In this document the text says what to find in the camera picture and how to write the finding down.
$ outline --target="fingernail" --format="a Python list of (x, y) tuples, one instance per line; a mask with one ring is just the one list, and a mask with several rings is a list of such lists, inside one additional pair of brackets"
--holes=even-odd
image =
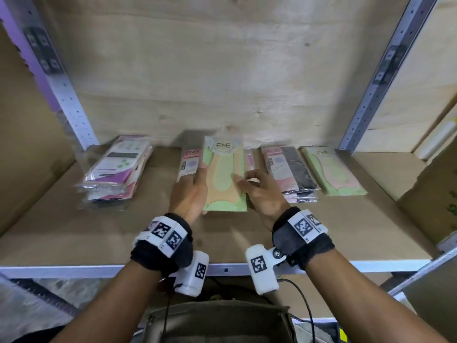
[(234, 182), (239, 182), (242, 181), (244, 178), (240, 175), (237, 175), (236, 173), (232, 173), (232, 179)]

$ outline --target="white plastic device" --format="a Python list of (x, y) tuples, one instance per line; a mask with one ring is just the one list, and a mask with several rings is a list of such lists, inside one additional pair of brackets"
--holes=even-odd
[(249, 247), (245, 255), (257, 294), (279, 289), (273, 266), (283, 262), (287, 256), (275, 247), (266, 250), (262, 244)]
[(180, 294), (197, 297), (202, 292), (208, 265), (209, 255), (201, 251), (194, 251), (192, 263), (176, 272), (174, 286), (182, 285), (174, 290)]

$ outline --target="brown shelf surface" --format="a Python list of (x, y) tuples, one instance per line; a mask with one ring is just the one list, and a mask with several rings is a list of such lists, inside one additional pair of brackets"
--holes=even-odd
[[(79, 209), (82, 195), (72, 187), (81, 178), (78, 164), (0, 238), (0, 265), (120, 265), (134, 237), (152, 218), (167, 212), (177, 177), (179, 148), (156, 148), (127, 210)], [(351, 157), (347, 165), (368, 190), (366, 196), (326, 197), (301, 204), (328, 228), (336, 247), (350, 261), (430, 259), (435, 248)], [(193, 226), (194, 248), (211, 263), (245, 262), (247, 247), (271, 247), (271, 232), (256, 213), (209, 212)]]

